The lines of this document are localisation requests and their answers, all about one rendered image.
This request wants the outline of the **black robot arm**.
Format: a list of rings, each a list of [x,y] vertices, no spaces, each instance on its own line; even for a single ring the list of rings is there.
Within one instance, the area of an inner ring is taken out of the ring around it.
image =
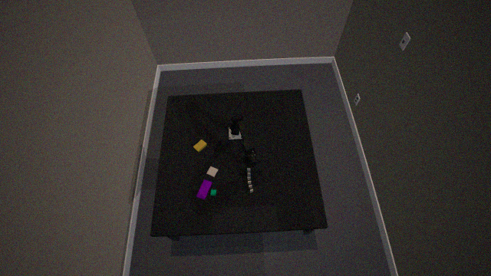
[[[257,161],[256,161],[256,158],[254,156],[256,154],[255,153],[256,152],[255,145],[252,144],[252,141],[248,138],[248,135],[247,135],[247,132],[246,132],[246,129],[244,126],[245,121],[244,121],[243,115],[239,114],[239,115],[233,116],[232,122],[233,122],[233,124],[229,125],[229,127],[232,131],[232,135],[238,135],[239,131],[240,131],[241,136],[242,136],[243,151],[244,151],[245,157],[247,157],[246,166],[247,167],[254,167],[255,165],[257,165]]]

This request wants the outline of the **purple rectangular block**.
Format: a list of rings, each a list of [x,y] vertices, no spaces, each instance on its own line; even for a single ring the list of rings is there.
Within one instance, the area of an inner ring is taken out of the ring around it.
[[[207,180],[203,180],[203,183],[200,186],[199,191],[196,194],[196,197],[201,198],[201,199],[205,199],[211,185],[212,185],[212,182],[209,182]]]

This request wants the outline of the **yellow rectangular block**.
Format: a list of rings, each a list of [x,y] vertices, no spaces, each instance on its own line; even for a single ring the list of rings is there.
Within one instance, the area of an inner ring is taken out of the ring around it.
[[[203,140],[200,140],[193,148],[199,153],[205,146],[207,144]]]

